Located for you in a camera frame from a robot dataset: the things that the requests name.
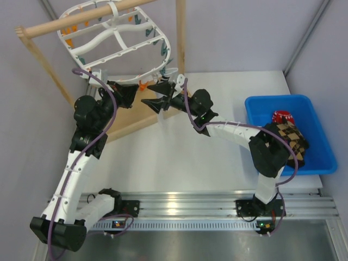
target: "ventilation grille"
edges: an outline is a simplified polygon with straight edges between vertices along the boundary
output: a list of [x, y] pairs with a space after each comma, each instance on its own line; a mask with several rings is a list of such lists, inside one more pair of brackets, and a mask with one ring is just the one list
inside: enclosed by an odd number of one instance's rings
[[[103, 220], [96, 223], [91, 230], [121, 231], [123, 229], [113, 228], [112, 220]], [[147, 221], [135, 220], [130, 231], [243, 231], [256, 230], [256, 222], [227, 221], [227, 220], [175, 220], [175, 221]]]

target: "checkered cloth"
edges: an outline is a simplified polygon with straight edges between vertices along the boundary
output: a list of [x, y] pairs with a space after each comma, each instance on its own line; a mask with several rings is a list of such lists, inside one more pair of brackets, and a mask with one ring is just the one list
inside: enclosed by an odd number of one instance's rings
[[[277, 127], [282, 138], [288, 142], [289, 146], [295, 152], [299, 167], [304, 166], [305, 160], [303, 157], [306, 154], [306, 149], [309, 148], [308, 141], [305, 140], [299, 129], [292, 122], [287, 121], [285, 117], [283, 117], [283, 123], [277, 124]], [[290, 155], [287, 165], [295, 167], [295, 161], [292, 155]]]

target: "gray floor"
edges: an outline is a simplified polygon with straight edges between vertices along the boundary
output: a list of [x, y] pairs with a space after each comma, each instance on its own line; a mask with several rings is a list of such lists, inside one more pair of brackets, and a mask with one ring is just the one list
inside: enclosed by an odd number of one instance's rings
[[255, 232], [129, 232], [110, 239], [87, 238], [62, 261], [337, 260], [323, 221], [285, 221], [271, 238]]

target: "white table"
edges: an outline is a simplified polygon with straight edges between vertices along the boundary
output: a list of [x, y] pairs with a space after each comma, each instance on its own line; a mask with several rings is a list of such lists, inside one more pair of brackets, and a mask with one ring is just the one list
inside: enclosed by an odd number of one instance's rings
[[[284, 95], [281, 71], [187, 73], [191, 93], [205, 88], [212, 109], [231, 121], [246, 121], [244, 101], [255, 95]], [[249, 151], [226, 140], [197, 134], [180, 113], [105, 146], [84, 192], [254, 190], [257, 172]], [[319, 176], [298, 176], [291, 189], [321, 188]]]

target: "wooden frame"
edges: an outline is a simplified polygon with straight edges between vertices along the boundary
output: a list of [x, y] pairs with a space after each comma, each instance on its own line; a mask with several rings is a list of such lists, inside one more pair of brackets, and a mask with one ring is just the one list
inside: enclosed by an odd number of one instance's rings
[[[127, 10], [146, 3], [154, 2], [156, 0], [123, 0], [115, 2], [118, 11]], [[185, 72], [185, 2], [186, 0], [176, 0], [176, 19], [177, 19], [177, 61], [179, 73]], [[84, 11], [79, 14], [70, 15], [58, 20], [39, 24], [37, 26], [24, 28], [18, 26], [15, 28], [17, 36], [21, 39], [26, 48], [38, 60], [41, 66], [46, 70], [49, 76], [53, 79], [61, 94], [73, 107], [74, 98], [68, 92], [63, 82], [49, 64], [38, 46], [34, 43], [32, 38], [42, 36], [51, 32], [70, 27], [75, 24], [83, 23], [92, 19], [97, 19], [105, 15], [111, 15], [112, 9], [110, 5], [105, 5], [93, 10]], [[156, 94], [149, 90], [139, 91], [136, 95], [132, 109], [118, 110], [116, 120], [108, 131], [108, 142], [118, 139], [122, 136], [128, 135], [139, 129], [145, 128], [157, 122], [157, 115], [147, 105], [140, 102], [143, 98], [156, 98]], [[164, 117], [170, 117], [177, 114], [178, 110], [169, 110], [164, 113]]]

